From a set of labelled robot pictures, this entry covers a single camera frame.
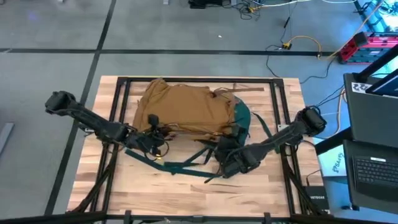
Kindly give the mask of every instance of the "gray floor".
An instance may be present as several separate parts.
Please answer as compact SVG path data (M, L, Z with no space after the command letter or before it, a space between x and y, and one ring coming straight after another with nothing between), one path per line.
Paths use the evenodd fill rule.
M8 1L0 6L0 48L95 49L109 4L105 0ZM361 23L353 10L352 4L299 3L290 22L292 33L288 29L285 40L309 35L325 51L334 51ZM161 0L118 0L104 48L264 50L280 44L288 13L287 6L265 9L258 21L244 21L234 9L191 10L186 0L171 0L169 6ZM316 51L317 46L297 40L292 50ZM54 90L70 91L79 98L92 59L93 54L0 52L0 127L8 121L16 123L0 155L0 219L43 214L72 125L69 118L46 114L44 103ZM101 55L86 105L92 107L102 75L271 77L265 61L266 56L249 55ZM304 80L324 75L327 63L315 57L272 56L269 66L281 77ZM306 104L318 103L340 87L342 74L363 68L332 63L328 78L302 85ZM347 126L344 110L342 121ZM322 107L322 113L335 111L336 102ZM334 116L325 118L328 136L336 121ZM55 213L66 209L82 144L83 134L78 133ZM386 220L389 215L360 218Z

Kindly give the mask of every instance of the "cable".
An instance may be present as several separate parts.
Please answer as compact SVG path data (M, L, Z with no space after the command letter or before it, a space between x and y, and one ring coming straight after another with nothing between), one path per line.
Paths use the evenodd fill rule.
M292 153L296 154L297 150L299 149L299 145L300 145L301 143L303 143L303 142L308 143L308 144L310 144L311 146L315 147L315 144L314 144L314 143L312 143L312 142L310 142L310 141L307 141L307 140L302 140L298 145L295 145L295 146L294 146L294 150L293 150Z
M319 105L317 105L317 106L322 106L322 105L324 105L325 103L327 103L327 102L329 102L329 101L331 101L331 100L336 99L336 98L339 97L340 95L342 95L342 93L340 93L339 95L333 97L332 99L326 100L325 102L323 102L323 103L321 103L321 104L319 104Z
M327 66L327 68L326 68L326 74L325 74L325 76L321 77L321 76L316 76L316 75L310 75L310 76L307 77L304 81L300 82L300 84L306 83L306 82L307 82L309 79L311 79L311 78L327 78L328 75L329 75L329 69L330 69L331 63L335 60L335 58L336 58L336 57L334 57L334 58L329 62L328 66Z
M333 54L328 56L326 59L329 59L333 56L335 56L340 50L362 29L362 27L365 25L365 23L370 19L370 17L379 9L381 4L384 2L384 0L381 0L380 3L373 9L373 11L367 16L367 18L363 21L363 23L360 25L360 27L354 32L354 34L338 49L336 50Z
M308 178L312 175L312 174L316 174L317 172L321 171L320 169L318 169L315 172L312 172L311 174L307 175L307 177L305 178L305 180L307 181L307 186L310 186L310 181L308 180Z
M315 147L315 144L312 143L312 142L310 142L310 141L308 141L308 140L303 140L302 142L308 143L308 144L310 144L311 146Z
M345 89L342 89L341 93L338 95L338 106L337 106L337 113L336 113L336 120L337 120L336 131L332 135L329 135L325 138L330 138L330 137L334 136L335 134L339 133L339 131L340 131L340 128L341 128L341 121L340 121L341 120L341 102L342 102L342 99L344 98L343 96L345 96Z
M337 91L341 90L343 87L344 87L344 84L342 84L342 86L340 88L338 88L337 90L335 90L332 94L328 95L325 99L321 100L321 102L319 102L317 104L317 106L322 105L325 100L329 99L329 97L333 96L335 93L337 93Z
M268 47L266 48L266 50L268 50L270 47L277 47L277 49L275 49L275 50L280 50L280 49L282 49L282 47L279 47L279 46L276 46L276 45L271 44L270 46L268 46ZM277 77L277 78L280 78L280 77L277 76L277 75L274 73L274 71L272 71L272 69L268 66L269 57L270 57L270 55L267 55L266 67L268 68L268 70L271 72L271 74L272 74L273 76L275 76L275 77Z
M258 10L258 9L260 9L260 8L263 8L263 7L284 6L284 5L287 5L287 4L293 4L293 3L296 3L296 2L306 2L306 1L311 1L311 0L296 0L296 1L291 1L291 2L287 2L287 3L281 3L281 4L274 4L274 5L261 4L261 3L255 1L255 0L250 0L250 1L256 3L257 5L260 5L259 7L253 8L254 10Z
M287 26L289 26L289 28L290 28L290 37L292 36L292 26L291 26L291 23L289 24L289 22L290 22L290 18L293 15L294 9L297 7L297 2L294 5L292 10L290 10L290 4L288 5L288 7L289 7L289 16L287 17L285 25L284 25L284 33L282 34L282 37L280 37L280 39L279 39L281 44L284 44L283 38L285 37Z
M353 1L345 1L345 2L339 2L339 1L327 1L327 0L322 0L322 1L324 1L324 2L327 2L327 3L333 3L333 4L343 4L343 3L354 3L354 2L356 2L357 0L353 0Z
M260 13L259 12L257 14L254 13L254 11L251 7L251 4L248 0L242 0L241 3L238 3L231 7L223 6L223 8L225 8L225 9L233 8L233 9L238 10L238 12L241 16L241 19L243 19L243 20L251 20L253 18L252 15L256 16L256 20L258 20L260 18Z
M321 46L321 44L319 43L319 41L315 40L314 38L312 38L312 37L310 37L310 36L307 36L307 35L297 35L297 36L294 36L294 37L292 37L288 42L284 43L284 45L285 45L285 44L291 45L291 44L292 44L292 41L293 41L294 39L297 39L297 38L307 38L307 39L310 39L310 40L314 41L316 44L318 44L318 55L317 55L317 58L320 59L321 53L322 53L322 46Z
M299 149L299 144L294 146L294 149L290 154L286 153L286 156L292 156L292 154L296 154L297 150Z

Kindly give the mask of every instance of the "yellow cable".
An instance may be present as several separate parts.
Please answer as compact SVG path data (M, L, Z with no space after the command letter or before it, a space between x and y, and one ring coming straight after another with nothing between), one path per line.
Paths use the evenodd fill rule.
M290 45L290 44L292 43L292 41L293 41L294 39L296 39L296 38L308 38L308 39L314 41L316 44L318 44L318 55L317 55L317 58L320 59L321 53L322 53L322 45L319 43L319 41L317 41L317 40L315 40L314 38L309 37L309 36L307 36L307 35L297 35L297 36L292 37L292 38L287 42L287 44Z
M380 3L373 9L373 11L367 16L367 18L363 21L361 26L354 32L354 35L352 35L338 50L336 50L333 54L328 56L326 59L330 59L333 56L335 56L338 52L340 52L341 49L362 29L362 27L365 25L365 23L370 19L370 17L379 9L381 4L384 2L384 0L381 0Z

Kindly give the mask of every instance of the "table leg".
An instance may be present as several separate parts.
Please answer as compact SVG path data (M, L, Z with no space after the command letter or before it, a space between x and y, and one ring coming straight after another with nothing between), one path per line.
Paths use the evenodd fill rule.
M315 145L315 151L317 152L317 155L319 156L320 154L323 154L330 149L333 149L343 143L344 139L351 140L352 139L352 133L351 133L351 127L346 128L339 133L335 134L334 136L323 140L322 142L318 143Z

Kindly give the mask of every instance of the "sticker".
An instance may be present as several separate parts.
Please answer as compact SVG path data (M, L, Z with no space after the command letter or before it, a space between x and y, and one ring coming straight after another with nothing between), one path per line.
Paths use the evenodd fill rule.
M380 158L375 158L375 157L371 157L371 160L379 161L379 162L386 162L385 159L380 159Z
M366 93L365 91L372 85L365 83L351 83L353 92L355 93Z

